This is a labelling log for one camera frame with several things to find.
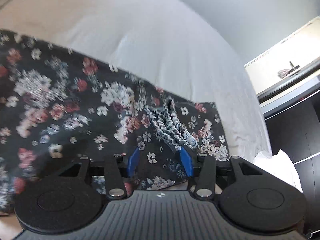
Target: white cloth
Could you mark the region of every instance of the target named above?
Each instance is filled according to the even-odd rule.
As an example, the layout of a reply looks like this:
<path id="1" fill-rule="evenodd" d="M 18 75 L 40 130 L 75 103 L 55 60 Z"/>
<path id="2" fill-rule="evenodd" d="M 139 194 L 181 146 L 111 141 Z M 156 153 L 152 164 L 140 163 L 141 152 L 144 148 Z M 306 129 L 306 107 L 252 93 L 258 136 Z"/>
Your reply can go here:
<path id="1" fill-rule="evenodd" d="M 238 56 L 179 0 L 0 0 L 0 28 L 71 47 L 189 100 L 215 101 L 231 155 L 271 156 Z"/>
<path id="2" fill-rule="evenodd" d="M 260 152 L 254 158 L 253 164 L 302 192 L 297 170 L 283 150 L 280 150 L 277 155 L 273 155 L 272 158 Z"/>

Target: circular disc cover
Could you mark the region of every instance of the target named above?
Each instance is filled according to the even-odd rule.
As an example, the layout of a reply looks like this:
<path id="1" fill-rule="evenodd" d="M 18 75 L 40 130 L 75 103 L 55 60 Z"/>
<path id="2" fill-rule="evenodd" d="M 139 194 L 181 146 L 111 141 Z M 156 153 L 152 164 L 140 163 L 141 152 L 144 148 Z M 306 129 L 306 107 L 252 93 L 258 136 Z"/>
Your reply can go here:
<path id="1" fill-rule="evenodd" d="M 228 186 L 220 195 L 222 212 L 234 223 L 263 233 L 294 228 L 303 220 L 306 199 L 280 180 L 272 183 L 250 176 Z"/>
<path id="2" fill-rule="evenodd" d="M 58 234 L 79 229 L 95 219 L 101 196 L 77 178 L 43 179 L 17 195 L 15 212 L 23 227 Z"/>

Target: floral fabric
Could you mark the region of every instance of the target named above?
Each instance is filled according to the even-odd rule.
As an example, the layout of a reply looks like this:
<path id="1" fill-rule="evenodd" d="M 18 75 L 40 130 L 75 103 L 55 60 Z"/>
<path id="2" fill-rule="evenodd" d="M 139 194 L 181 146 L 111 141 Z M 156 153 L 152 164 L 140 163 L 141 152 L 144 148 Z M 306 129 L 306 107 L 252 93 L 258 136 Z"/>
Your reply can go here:
<path id="1" fill-rule="evenodd" d="M 138 147 L 133 188 L 184 182 L 182 164 L 145 111 L 168 99 L 198 154 L 228 160 L 213 102 L 193 103 L 71 49 L 0 30 L 0 212 L 12 211 L 14 195 L 29 183 L 81 156 L 99 161 Z M 103 181 L 93 179 L 101 193 Z"/>

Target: small object on ledge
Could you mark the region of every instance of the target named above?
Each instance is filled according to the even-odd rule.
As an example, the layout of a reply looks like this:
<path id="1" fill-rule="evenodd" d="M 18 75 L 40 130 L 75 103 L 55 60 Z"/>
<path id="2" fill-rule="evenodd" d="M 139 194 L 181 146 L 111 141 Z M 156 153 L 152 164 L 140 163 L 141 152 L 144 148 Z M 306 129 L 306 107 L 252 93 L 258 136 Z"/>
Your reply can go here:
<path id="1" fill-rule="evenodd" d="M 292 69 L 282 69 L 278 71 L 278 77 L 281 79 L 284 79 L 287 75 L 289 75 L 291 72 L 295 71 L 296 69 L 300 68 L 299 65 L 294 66 L 291 61 L 289 61 L 290 65 L 292 66 Z"/>

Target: bed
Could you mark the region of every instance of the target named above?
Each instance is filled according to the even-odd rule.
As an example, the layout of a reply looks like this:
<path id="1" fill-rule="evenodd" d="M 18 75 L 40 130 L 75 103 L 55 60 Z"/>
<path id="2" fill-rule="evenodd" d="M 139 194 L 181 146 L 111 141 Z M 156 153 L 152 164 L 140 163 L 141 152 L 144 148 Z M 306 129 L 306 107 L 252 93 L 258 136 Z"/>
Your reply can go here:
<path id="1" fill-rule="evenodd" d="M 251 162 L 259 152 L 272 155 L 237 54 L 179 0 L 0 0 L 0 28 L 108 62 L 188 100 L 214 101 L 230 155 Z"/>

